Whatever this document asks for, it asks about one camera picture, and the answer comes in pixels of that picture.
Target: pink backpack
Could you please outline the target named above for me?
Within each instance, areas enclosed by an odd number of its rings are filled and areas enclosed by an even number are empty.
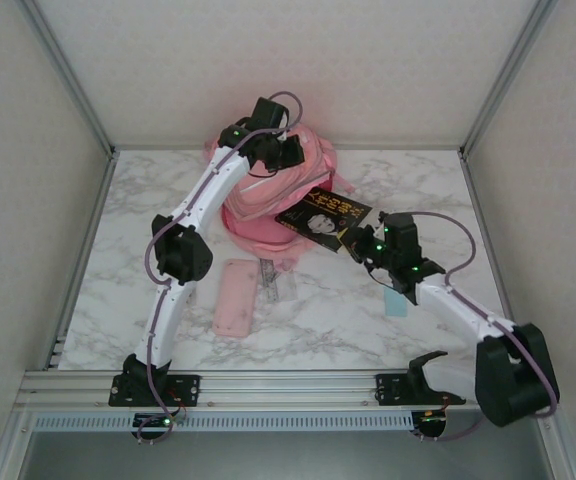
[[[313,187],[332,190],[336,182],[348,192],[353,190],[352,185],[337,175],[337,154],[328,140],[304,125],[298,125],[288,135],[299,135],[304,163],[270,178],[247,175],[221,210],[224,226],[237,246],[259,258],[274,260],[283,270],[291,269],[314,243],[275,222],[275,216],[299,202]],[[206,146],[206,159],[212,158],[216,148],[216,141]],[[262,162],[255,163],[250,173],[269,175]]]

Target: white marble tabletop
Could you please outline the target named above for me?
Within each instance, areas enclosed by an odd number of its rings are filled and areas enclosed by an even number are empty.
[[[454,283],[501,313],[475,214],[456,152],[339,151],[339,171],[351,195],[378,210],[428,210],[468,226],[480,250]],[[197,151],[126,151],[104,207],[59,368],[119,370],[133,352],[155,297],[142,264],[155,214],[168,215],[204,168]],[[469,245],[445,221],[418,217],[424,255],[446,268],[463,261]],[[315,247],[294,272],[296,299],[269,304],[260,291],[252,333],[216,336],[213,313],[224,262],[253,258],[234,246],[216,219],[207,237],[214,263],[199,282],[177,332],[173,369],[301,370],[401,368],[437,349],[466,352],[465,344],[432,314],[407,306],[385,315],[384,287],[344,253]]]

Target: book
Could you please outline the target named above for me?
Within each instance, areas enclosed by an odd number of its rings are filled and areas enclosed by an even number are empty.
[[[315,187],[298,203],[277,215],[275,220],[337,252],[341,247],[337,235],[346,228],[359,225],[371,210],[368,205]]]

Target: gray floor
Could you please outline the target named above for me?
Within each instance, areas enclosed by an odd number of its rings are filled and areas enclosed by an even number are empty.
[[[453,414],[450,429],[472,422]],[[35,433],[22,479],[458,479],[552,478],[532,420],[485,424],[455,442],[410,433],[178,433],[156,446],[123,433]]]

